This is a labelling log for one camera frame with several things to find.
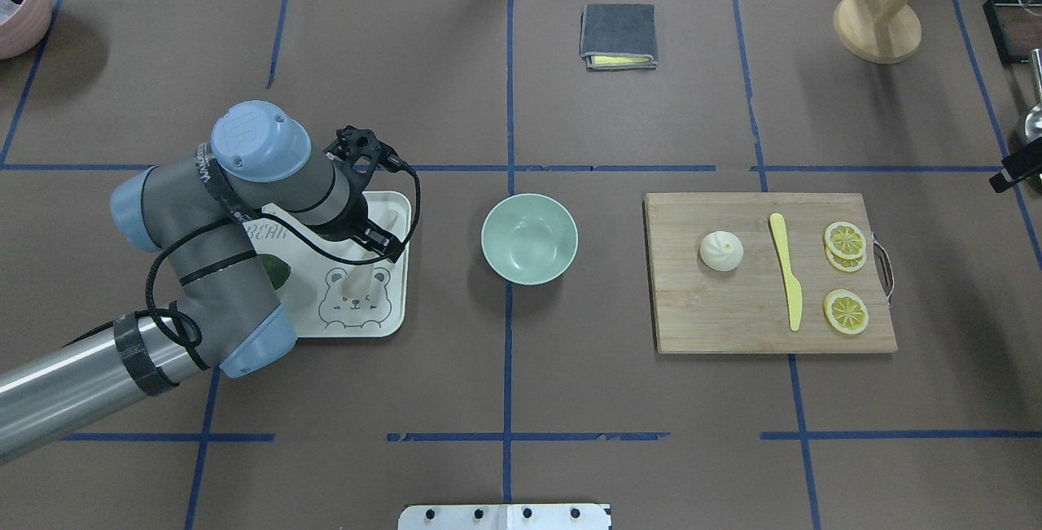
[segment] pink cup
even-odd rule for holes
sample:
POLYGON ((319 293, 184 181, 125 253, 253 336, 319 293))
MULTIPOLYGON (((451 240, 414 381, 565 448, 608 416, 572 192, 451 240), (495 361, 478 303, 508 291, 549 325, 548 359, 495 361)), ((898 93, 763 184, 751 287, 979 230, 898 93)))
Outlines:
POLYGON ((0 22, 0 59, 25 54, 44 40, 52 8, 51 0, 23 0, 14 15, 0 22))

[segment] bear drawing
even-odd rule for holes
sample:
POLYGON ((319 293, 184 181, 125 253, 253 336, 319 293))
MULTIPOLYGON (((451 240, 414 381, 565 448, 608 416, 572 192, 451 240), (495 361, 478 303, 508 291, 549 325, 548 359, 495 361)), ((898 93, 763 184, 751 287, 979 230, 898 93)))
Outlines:
POLYGON ((350 284, 345 288, 348 277, 341 267, 332 268, 326 275, 326 294, 319 304, 319 319, 326 323, 326 329, 333 325, 343 329, 365 327, 369 323, 379 327, 391 316, 390 271, 375 267, 370 284, 350 284))

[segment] green avocado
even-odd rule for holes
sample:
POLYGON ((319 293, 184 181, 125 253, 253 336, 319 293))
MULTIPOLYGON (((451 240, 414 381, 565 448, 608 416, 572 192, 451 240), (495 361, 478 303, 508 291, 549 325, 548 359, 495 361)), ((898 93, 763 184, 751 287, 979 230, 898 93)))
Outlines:
POLYGON ((260 254, 260 266, 264 266, 265 274, 268 274, 268 281, 271 282, 272 288, 281 288, 290 279, 290 263, 284 262, 279 256, 260 254))

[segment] gray towel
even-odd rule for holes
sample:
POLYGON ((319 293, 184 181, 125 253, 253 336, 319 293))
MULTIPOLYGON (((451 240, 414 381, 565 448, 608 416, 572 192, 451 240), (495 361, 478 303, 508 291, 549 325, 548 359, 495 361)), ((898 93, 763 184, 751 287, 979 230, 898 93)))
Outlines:
POLYGON ((592 70, 629 70, 659 66, 654 5, 586 5, 582 8, 579 55, 592 70))

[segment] cutting board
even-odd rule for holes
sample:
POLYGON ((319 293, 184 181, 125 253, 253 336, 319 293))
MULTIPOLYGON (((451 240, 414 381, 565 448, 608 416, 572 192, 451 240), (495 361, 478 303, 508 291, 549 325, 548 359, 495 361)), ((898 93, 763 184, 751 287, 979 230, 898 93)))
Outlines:
POLYGON ((852 222, 872 239, 861 194, 656 193, 644 197, 655 342, 660 353, 893 353, 897 351, 875 252, 843 273, 825 256, 825 227, 852 222), (789 330, 785 282, 768 218, 782 213, 792 271, 803 286, 803 319, 789 330), (714 230, 736 234, 745 256, 721 273, 698 247, 714 230), (841 334, 828 325, 833 289, 855 293, 868 307, 867 329, 841 334))

